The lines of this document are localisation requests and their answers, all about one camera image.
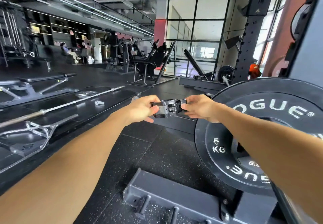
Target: right hand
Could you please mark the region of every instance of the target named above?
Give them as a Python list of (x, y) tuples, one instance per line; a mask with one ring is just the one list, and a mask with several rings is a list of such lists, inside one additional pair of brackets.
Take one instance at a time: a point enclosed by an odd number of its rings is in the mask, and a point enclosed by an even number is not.
[(181, 108), (187, 110), (185, 113), (192, 119), (205, 119), (211, 123), (218, 123), (216, 119), (216, 102), (206, 95), (194, 95), (186, 98), (187, 104), (182, 104)]

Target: black rubber floor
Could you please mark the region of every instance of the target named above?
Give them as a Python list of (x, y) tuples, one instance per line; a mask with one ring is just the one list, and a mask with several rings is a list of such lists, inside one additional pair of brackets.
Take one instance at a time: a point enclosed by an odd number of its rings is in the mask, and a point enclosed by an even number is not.
[[(104, 73), (99, 68), (72, 67), (71, 65), (57, 68), (57, 71), (78, 73), (77, 77), (68, 82), (68, 86), (73, 88), (93, 85), (117, 87), (128, 84), (132, 79), (130, 75), (111, 75)], [(180, 86), (178, 82), (178, 79), (172, 80), (152, 89), (139, 86), (127, 87), (128, 90), (141, 92), (142, 95), (156, 94), (160, 99), (183, 99), (189, 95), (200, 94), (197, 90)], [(129, 101), (126, 101), (113, 107), (108, 113), (83, 128), (51, 144), (47, 150), (39, 154), (39, 157), (29, 159), (15, 172), (10, 171), (2, 174), (2, 179), (6, 180), (0, 181), (0, 194), (72, 138), (99, 124), (111, 112), (128, 103)], [(46, 106), (46, 103), (39, 102), (38, 105), (21, 107), (19, 113), (26, 114), (31, 110), (43, 108), (43, 106)], [(208, 171), (200, 161), (193, 142), (169, 133), (160, 125), (140, 122), (131, 124), (122, 131), (92, 196), (74, 223), (170, 223), (172, 213), (163, 207), (150, 204), (146, 210), (146, 220), (139, 220), (135, 217), (135, 209), (123, 203), (122, 192), (139, 167), (186, 186), (226, 198), (228, 201), (232, 201), (236, 192), (235, 189), (222, 183)], [(179, 215), (177, 224), (181, 223), (194, 222)]]

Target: barbell shaft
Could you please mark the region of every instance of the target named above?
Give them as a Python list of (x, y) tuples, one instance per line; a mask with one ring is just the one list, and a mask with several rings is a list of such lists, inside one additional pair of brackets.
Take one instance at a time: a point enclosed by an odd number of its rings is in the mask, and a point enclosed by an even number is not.
[(57, 106), (57, 107), (49, 108), (49, 109), (46, 109), (46, 110), (39, 110), (38, 112), (34, 112), (34, 113), (24, 115), (24, 116), (15, 118), (15, 119), (11, 119), (11, 120), (8, 120), (6, 122), (0, 123), (0, 128), (6, 127), (6, 126), (11, 125), (11, 124), (16, 124), (16, 123), (19, 123), (19, 122), (23, 122), (25, 120), (44, 115), (44, 114), (46, 114), (48, 112), (51, 112), (51, 111), (54, 111), (54, 110), (57, 110), (57, 109), (60, 109), (60, 108), (75, 104), (75, 103), (79, 103), (81, 101), (84, 101), (84, 100), (87, 100), (87, 99), (90, 99), (90, 98), (93, 98), (93, 97), (96, 97), (96, 96), (99, 96), (99, 95), (103, 95), (103, 94), (111, 92), (111, 91), (117, 91), (117, 90), (119, 90), (119, 89), (121, 89), (123, 87), (125, 87), (125, 86), (123, 85), (123, 86), (119, 86), (119, 87), (116, 87), (116, 88), (112, 88), (112, 89), (110, 89), (108, 91), (103, 91), (101, 93), (98, 93), (98, 94), (95, 94), (95, 95), (92, 95), (92, 96), (88, 96), (88, 97), (85, 97), (85, 98), (82, 98), (82, 99), (79, 99), (79, 100), (71, 101), (69, 103), (65, 103), (65, 104)]

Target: incline bench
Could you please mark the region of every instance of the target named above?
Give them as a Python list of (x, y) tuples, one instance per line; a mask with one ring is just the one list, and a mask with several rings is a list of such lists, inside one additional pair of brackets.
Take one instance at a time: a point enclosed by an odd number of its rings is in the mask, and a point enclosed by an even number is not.
[[(79, 90), (65, 88), (59, 91), (52, 91), (47, 92), (54, 87), (68, 81), (69, 77), (76, 76), (76, 73), (68, 73), (68, 74), (55, 74), (50, 76), (40, 76), (34, 78), (15, 78), (15, 79), (7, 79), (7, 80), (0, 80), (0, 91), (6, 93), (12, 97), (11, 100), (0, 102), (0, 109), (22, 104), (25, 102), (30, 102), (38, 99), (48, 98), (51, 96), (57, 96), (68, 92), (77, 92)], [(35, 91), (33, 86), (30, 83), (45, 81), (45, 80), (54, 80), (55, 83), (49, 87), (42, 89), (41, 91)], [(26, 95), (20, 96), (16, 94), (18, 91), (24, 91)]]

